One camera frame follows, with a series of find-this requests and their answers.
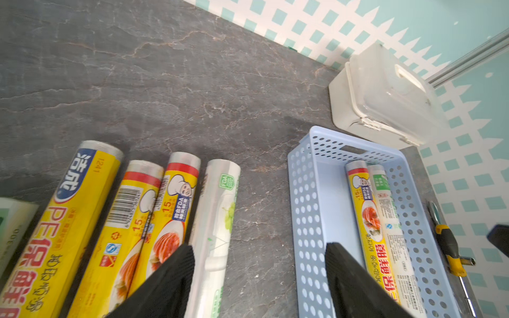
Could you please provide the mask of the yellow red chef wrap roll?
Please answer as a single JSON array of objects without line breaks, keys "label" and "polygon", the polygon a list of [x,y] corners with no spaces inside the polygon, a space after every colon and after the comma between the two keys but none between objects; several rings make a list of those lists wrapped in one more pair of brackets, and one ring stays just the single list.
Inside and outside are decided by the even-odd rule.
[{"label": "yellow red chef wrap roll", "polygon": [[187,152],[170,155],[155,208],[146,231],[128,296],[157,271],[183,244],[201,160]]}]

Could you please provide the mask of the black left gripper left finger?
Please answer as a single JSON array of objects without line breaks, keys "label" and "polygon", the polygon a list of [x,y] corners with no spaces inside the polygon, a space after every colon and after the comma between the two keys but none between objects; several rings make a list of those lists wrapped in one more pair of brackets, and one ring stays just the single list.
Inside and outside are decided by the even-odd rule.
[{"label": "black left gripper left finger", "polygon": [[195,268],[193,248],[181,245],[109,317],[184,317]]}]

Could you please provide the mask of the light blue plastic basket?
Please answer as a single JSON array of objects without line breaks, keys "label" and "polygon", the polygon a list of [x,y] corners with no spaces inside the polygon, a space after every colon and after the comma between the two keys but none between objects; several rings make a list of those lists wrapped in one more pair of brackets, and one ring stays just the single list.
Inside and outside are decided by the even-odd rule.
[{"label": "light blue plastic basket", "polygon": [[428,317],[459,317],[449,272],[406,157],[318,126],[288,154],[299,316],[335,316],[326,278],[327,243],[338,242],[358,263],[365,261],[345,168],[355,160],[379,164],[388,176]]}]

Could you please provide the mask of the clear grape plastic wrap roll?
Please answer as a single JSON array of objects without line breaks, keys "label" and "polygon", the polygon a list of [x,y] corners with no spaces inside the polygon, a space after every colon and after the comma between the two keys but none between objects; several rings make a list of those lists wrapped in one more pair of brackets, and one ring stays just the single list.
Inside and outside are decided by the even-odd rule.
[{"label": "clear grape plastic wrap roll", "polygon": [[240,173],[232,161],[208,162],[189,241],[195,267],[185,317],[220,315]]}]

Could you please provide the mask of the white green 300 wrap roll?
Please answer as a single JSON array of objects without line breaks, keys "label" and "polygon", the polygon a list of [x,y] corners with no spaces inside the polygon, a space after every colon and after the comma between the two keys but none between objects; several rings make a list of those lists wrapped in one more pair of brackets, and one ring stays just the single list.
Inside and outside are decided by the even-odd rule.
[{"label": "white green 300 wrap roll", "polygon": [[11,261],[38,205],[13,198],[1,198],[1,276]]}]

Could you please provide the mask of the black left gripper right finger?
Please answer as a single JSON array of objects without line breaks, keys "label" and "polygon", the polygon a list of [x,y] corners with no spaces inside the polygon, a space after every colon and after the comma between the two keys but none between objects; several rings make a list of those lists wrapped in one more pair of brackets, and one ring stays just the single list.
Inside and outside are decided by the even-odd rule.
[{"label": "black left gripper right finger", "polygon": [[326,274],[337,317],[409,317],[338,242],[329,242]]}]

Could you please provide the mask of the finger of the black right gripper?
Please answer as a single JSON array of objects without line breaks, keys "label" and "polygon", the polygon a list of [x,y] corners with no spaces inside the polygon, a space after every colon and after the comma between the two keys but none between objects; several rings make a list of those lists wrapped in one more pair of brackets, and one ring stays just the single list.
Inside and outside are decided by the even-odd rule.
[{"label": "finger of the black right gripper", "polygon": [[487,240],[494,245],[502,254],[509,257],[509,226],[503,224],[495,225],[488,235]]}]

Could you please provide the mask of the yellow red plastic wrap roll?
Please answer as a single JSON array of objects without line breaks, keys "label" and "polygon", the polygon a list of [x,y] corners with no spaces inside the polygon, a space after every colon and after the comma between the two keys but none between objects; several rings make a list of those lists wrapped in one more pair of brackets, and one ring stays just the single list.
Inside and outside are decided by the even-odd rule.
[{"label": "yellow red plastic wrap roll", "polygon": [[400,303],[367,163],[355,160],[346,164],[345,169],[367,272],[396,303]]}]

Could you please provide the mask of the white lidded storage box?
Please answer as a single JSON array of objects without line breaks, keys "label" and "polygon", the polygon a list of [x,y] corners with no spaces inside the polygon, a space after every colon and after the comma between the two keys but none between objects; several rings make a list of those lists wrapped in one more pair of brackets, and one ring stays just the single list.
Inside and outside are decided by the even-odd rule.
[{"label": "white lidded storage box", "polygon": [[434,88],[381,44],[352,56],[328,90],[334,125],[374,143],[420,147],[449,131]]}]

